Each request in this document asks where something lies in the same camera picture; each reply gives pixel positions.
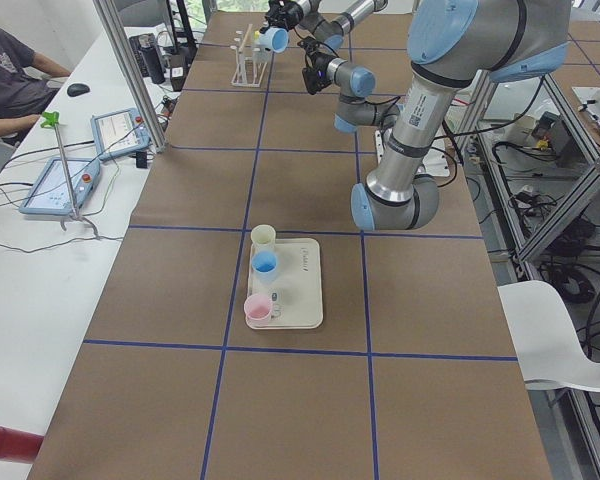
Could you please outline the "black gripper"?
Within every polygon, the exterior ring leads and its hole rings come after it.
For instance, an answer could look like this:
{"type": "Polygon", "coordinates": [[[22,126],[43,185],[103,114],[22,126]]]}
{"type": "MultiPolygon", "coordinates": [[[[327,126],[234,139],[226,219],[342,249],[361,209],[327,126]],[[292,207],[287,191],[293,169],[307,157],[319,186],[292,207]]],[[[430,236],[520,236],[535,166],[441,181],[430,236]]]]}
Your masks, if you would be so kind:
{"type": "Polygon", "coordinates": [[[305,16],[303,7],[296,1],[268,1],[265,20],[270,27],[293,30],[305,16]]]}
{"type": "Polygon", "coordinates": [[[299,41],[304,50],[305,67],[302,76],[309,94],[316,94],[333,84],[328,74],[328,66],[338,57],[335,50],[313,37],[304,37],[299,41]]]}

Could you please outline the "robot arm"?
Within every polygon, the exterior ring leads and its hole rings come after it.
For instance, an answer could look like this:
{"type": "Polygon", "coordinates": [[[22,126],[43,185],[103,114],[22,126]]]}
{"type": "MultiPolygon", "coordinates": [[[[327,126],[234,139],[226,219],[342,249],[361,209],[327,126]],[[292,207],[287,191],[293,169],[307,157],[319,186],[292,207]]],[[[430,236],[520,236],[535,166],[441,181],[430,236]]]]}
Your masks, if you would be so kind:
{"type": "Polygon", "coordinates": [[[288,44],[288,32],[300,27],[312,38],[338,50],[346,35],[373,13],[384,10],[388,1],[355,1],[333,20],[326,19],[319,12],[320,4],[315,0],[269,1],[265,23],[259,30],[262,37],[269,37],[267,47],[276,53],[284,51],[288,44]]]}
{"type": "Polygon", "coordinates": [[[438,187],[422,160],[456,93],[480,70],[494,83],[540,77],[566,59],[568,1],[425,1],[411,22],[413,80],[384,156],[351,193],[361,230],[420,228],[435,216],[438,187]]]}

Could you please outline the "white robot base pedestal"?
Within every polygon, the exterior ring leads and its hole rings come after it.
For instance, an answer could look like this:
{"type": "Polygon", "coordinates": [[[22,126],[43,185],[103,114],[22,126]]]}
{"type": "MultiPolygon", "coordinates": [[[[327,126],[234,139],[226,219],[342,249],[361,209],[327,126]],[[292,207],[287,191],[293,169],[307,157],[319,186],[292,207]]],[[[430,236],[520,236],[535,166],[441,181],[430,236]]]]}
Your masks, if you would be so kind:
{"type": "MultiPolygon", "coordinates": [[[[385,132],[380,129],[374,131],[377,164],[380,164],[385,156],[385,144],[387,143],[385,137],[390,134],[390,129],[385,132]]],[[[446,178],[451,175],[449,162],[452,158],[447,155],[443,140],[435,140],[430,147],[416,148],[414,151],[410,151],[410,154],[420,161],[419,173],[426,173],[439,178],[446,178]]]]}

